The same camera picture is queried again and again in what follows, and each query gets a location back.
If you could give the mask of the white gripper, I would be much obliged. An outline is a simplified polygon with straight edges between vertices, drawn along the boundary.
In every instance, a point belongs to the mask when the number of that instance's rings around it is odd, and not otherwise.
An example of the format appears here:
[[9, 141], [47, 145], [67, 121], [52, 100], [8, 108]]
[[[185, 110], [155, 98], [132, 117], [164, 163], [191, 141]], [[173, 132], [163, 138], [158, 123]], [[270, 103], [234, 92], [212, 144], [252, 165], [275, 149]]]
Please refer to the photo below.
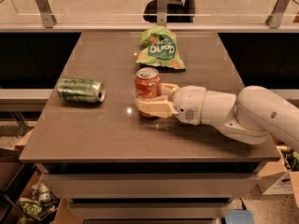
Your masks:
[[153, 117], [166, 119], [175, 115], [182, 123], [198, 125], [201, 122], [206, 88], [196, 86], [179, 88], [176, 84], [162, 83], [160, 93], [163, 96], [153, 99], [135, 98], [136, 108]]

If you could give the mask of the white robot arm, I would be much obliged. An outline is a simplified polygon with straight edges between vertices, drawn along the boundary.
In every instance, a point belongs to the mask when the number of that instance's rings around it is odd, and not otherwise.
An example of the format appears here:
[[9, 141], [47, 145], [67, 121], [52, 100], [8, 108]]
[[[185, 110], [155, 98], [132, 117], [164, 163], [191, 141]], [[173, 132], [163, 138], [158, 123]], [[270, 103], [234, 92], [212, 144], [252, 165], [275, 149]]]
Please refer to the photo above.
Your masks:
[[248, 86], [235, 95], [164, 83], [160, 96], [137, 98], [135, 106], [154, 117], [209, 125], [247, 144], [258, 145], [274, 135], [299, 151], [299, 108], [260, 86]]

